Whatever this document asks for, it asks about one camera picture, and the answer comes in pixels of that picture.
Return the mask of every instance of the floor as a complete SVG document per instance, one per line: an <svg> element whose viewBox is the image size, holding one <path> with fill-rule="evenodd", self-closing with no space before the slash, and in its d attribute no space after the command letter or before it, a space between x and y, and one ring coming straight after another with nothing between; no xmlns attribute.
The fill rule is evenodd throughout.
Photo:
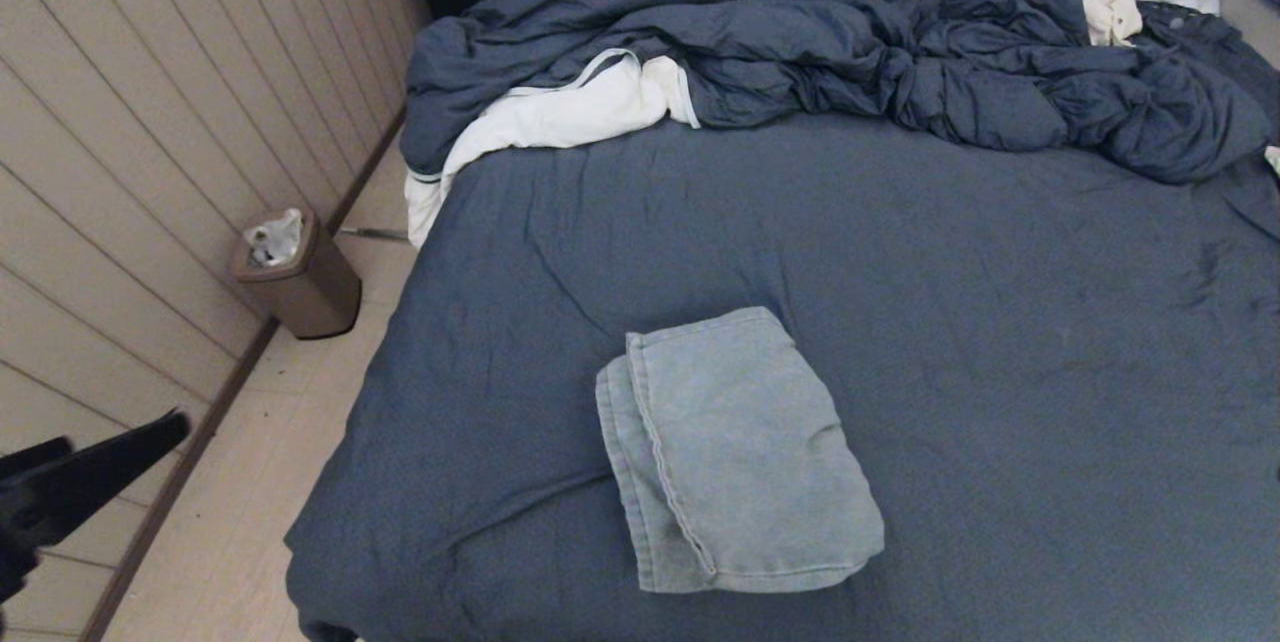
<svg viewBox="0 0 1280 642"><path fill-rule="evenodd" d="M404 228L398 141L347 226ZM301 642L284 592L284 532L306 501L365 368L387 331L416 249L338 237L365 283L356 329L297 341L275 333L142 563L108 642Z"/></svg>

